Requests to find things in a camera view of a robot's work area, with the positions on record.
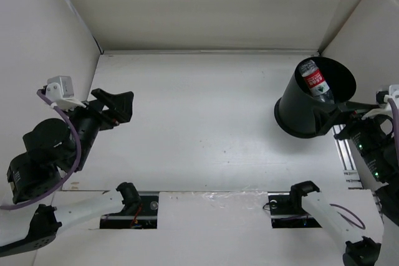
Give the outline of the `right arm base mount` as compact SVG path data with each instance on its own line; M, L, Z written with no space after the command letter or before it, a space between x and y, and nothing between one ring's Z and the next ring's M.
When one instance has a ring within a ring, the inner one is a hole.
M310 214L294 207L289 192L269 192L262 208L270 214L273 229L320 228Z

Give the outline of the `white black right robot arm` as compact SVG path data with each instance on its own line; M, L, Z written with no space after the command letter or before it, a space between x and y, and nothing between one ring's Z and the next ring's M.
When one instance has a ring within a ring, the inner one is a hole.
M320 189L305 181L291 186L288 205L313 217L340 250L344 265L398 265L398 107L385 96L385 107L356 114L337 140L352 140L375 180L383 185L372 192L373 205L383 217L382 242L363 235Z

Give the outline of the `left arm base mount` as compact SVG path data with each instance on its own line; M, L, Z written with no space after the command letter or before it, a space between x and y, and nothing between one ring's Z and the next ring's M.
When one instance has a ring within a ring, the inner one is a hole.
M159 193L140 192L141 205L133 211L106 214L100 218L99 229L156 229Z

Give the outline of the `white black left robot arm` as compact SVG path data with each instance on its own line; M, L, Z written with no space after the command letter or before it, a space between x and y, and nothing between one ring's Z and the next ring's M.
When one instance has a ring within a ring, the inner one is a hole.
M12 202L1 206L1 256L38 250L58 234L102 215L136 216L142 199L124 182L99 197L69 206L44 204L74 173L82 170L100 131L128 123L133 115L132 92L92 91L92 101L51 95L50 86L37 95L57 112L23 137L25 152L9 164L7 181Z

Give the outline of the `clear bottle red label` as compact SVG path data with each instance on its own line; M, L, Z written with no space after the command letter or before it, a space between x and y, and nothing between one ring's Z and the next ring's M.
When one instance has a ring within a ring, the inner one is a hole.
M308 59L298 66L298 70L306 83L310 94L318 101L335 103L334 95L317 64Z

